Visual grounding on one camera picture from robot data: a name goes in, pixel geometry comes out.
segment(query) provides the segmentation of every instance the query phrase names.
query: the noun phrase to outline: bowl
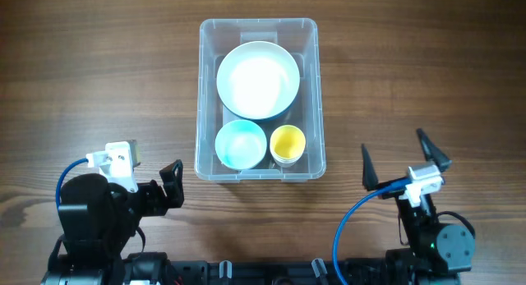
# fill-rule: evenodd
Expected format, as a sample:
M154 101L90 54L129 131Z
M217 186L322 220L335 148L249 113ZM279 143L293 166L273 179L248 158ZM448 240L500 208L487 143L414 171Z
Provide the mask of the bowl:
M286 110L299 90L299 69L287 50L255 41L232 50L221 62L217 91L239 117L265 120Z
M215 153L221 163L234 170L256 166L265 157L266 136L252 121L232 121L215 137Z

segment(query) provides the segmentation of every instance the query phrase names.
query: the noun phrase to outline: wire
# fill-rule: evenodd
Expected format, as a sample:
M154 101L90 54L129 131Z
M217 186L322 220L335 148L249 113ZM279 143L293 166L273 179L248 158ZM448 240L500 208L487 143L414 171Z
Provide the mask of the wire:
M382 188L382 189L380 189L378 191L375 191L375 192L365 196L363 199L359 200L347 212L347 214L345 214L344 218L342 219L342 222L339 223L338 230L336 230L335 241L334 241L333 246L332 246L332 262L333 262L333 265L335 266L335 271L336 271L336 274L338 275L338 279L343 285L348 285L348 284L347 284L347 281L345 281L345 277L342 275L342 272L339 270L339 266L338 266L338 242L339 242L339 237L341 236L341 233L344 230L346 222L351 217L351 215L353 215L354 211L356 211L358 208L360 208L360 206L362 206L363 203L369 201L370 199L372 199L372 198L374 198L376 196L385 194L386 192L396 191L396 190L402 189L406 185L408 185L409 183L411 183L411 181L409 179L402 179L402 180L399 180L399 181L395 181L395 182L391 183L390 185L388 185L388 186L386 186L386 187L384 187L384 188Z
M83 158L73 162L71 165L67 166L66 169L64 169L64 172L62 172L62 175L58 179L57 190L55 191L55 203L57 204L57 210L58 206L60 206L60 189L62 188L62 184L64 183L64 178L66 178L66 175L70 170L72 170L76 165L82 163L88 163L88 159Z

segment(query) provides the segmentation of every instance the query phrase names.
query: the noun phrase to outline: clear plastic bin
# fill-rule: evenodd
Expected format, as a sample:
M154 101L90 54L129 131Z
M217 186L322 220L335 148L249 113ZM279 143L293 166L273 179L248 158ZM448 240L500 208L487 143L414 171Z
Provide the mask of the clear plastic bin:
M239 117L221 102L216 76L224 57L240 44L268 41L289 51L299 67L300 87L293 104L272 120L256 122L267 140L275 128L289 124L307 138L303 156L290 168L281 168L267 149L263 160L252 169L226 168L215 154L215 136L224 124ZM321 109L318 29L308 18L209 19L200 27L199 95L197 98L196 175L204 180L232 183L247 179L280 179L305 182L323 175L326 169L323 112Z

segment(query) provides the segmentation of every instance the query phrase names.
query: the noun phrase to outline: small cup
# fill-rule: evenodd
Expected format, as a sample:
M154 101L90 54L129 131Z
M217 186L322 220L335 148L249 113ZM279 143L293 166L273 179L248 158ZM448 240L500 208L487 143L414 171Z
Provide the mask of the small cup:
M266 154L266 136L261 127L248 120L224 125L215 137L215 153L221 163L242 171L255 167Z
M270 153L279 166L291 167L302 157L306 143L305 135L299 128L283 125L270 136Z

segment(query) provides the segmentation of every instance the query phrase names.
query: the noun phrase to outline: white bracket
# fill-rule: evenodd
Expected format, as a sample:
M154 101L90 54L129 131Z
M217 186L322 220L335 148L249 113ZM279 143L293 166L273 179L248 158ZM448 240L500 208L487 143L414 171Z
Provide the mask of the white bracket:
M433 162L409 167L408 178L412 183L405 186L406 190L403 195L399 196L399 199L409 200L411 207L418 207L422 195L437 192L444 184L441 172Z
M133 176L133 168L141 164L135 140L106 144L105 150L87 154L89 168L99 168L99 174L108 182L117 183L129 192L139 187Z

